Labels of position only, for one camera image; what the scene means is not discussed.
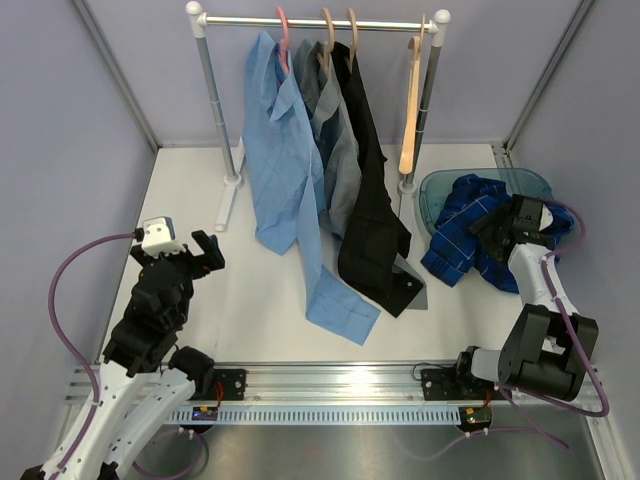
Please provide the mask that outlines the blue plaid shirt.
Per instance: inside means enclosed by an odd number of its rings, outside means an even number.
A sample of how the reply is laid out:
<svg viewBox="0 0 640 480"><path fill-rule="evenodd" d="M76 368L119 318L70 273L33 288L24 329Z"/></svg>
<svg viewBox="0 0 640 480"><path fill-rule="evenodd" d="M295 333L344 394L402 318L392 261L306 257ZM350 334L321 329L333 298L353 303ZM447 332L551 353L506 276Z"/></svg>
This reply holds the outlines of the blue plaid shirt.
<svg viewBox="0 0 640 480"><path fill-rule="evenodd" d="M500 263L486 253L469 227L505 202L515 207L518 241L508 262ZM548 235L538 232L543 204L554 216ZM450 287L476 269L499 290L520 295L523 303L535 303L548 295L540 266L554 259L554 248L574 225L574 217L562 205L545 198L508 194L504 182L469 174L454 182L421 263Z"/></svg>

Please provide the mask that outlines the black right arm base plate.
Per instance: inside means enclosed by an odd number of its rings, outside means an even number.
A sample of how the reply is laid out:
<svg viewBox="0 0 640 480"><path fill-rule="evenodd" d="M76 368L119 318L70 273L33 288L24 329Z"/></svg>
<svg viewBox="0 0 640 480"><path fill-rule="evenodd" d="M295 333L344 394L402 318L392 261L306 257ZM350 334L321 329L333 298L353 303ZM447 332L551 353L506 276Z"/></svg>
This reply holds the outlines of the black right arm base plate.
<svg viewBox="0 0 640 480"><path fill-rule="evenodd" d="M459 376L454 367L420 368L419 379L425 401L504 400L493 383Z"/></svg>

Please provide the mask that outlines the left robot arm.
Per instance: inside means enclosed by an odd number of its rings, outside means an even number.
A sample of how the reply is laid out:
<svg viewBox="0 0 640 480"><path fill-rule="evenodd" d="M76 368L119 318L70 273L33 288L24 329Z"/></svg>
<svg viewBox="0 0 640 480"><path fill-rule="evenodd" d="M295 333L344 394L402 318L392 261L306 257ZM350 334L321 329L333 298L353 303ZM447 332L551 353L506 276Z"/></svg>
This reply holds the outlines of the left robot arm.
<svg viewBox="0 0 640 480"><path fill-rule="evenodd" d="M217 237L192 232L202 250L195 255L176 241L164 218L129 237L135 242L130 254L142 269L99 367L59 336L85 369L91 392L62 443L43 464L25 470L25 479L122 479L179 405L219 389L214 360L176 345L194 281L225 266Z"/></svg>

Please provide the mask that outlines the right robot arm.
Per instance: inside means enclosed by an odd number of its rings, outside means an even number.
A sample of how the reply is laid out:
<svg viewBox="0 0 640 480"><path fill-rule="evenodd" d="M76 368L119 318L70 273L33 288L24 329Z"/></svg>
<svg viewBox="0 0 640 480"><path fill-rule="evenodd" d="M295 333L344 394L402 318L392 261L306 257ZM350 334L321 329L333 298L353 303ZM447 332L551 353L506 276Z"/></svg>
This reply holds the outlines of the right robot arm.
<svg viewBox="0 0 640 480"><path fill-rule="evenodd" d="M543 200L513 195L471 227L514 276L522 310L501 349L470 346L459 354L452 383L460 395L474 397L491 382L554 400L577 397L599 328L564 291L545 232L552 221Z"/></svg>

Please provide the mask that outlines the beige hanger of plaid shirt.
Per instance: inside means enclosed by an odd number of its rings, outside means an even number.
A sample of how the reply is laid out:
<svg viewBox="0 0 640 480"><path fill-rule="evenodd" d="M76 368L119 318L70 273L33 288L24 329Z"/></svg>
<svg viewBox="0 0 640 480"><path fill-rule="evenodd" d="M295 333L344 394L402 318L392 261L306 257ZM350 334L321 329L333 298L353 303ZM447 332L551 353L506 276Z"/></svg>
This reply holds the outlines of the beige hanger of plaid shirt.
<svg viewBox="0 0 640 480"><path fill-rule="evenodd" d="M408 44L411 51L410 71L408 78L408 92L406 105L406 122L403 134L402 148L399 158L399 173L408 175L413 171L413 155L415 149L415 126L419 107L419 82L421 72L421 48L424 41L426 16L422 17L418 35L414 35Z"/></svg>

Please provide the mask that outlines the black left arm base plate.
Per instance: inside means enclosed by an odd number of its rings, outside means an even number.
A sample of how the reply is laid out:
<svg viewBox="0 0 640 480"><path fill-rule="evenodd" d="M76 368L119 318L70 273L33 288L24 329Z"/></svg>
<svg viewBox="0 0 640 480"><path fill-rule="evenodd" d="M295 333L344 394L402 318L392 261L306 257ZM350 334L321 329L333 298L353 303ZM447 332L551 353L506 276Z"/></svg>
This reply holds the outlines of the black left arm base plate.
<svg viewBox="0 0 640 480"><path fill-rule="evenodd" d="M246 390L245 369L214 369L195 381L194 401L243 401Z"/></svg>

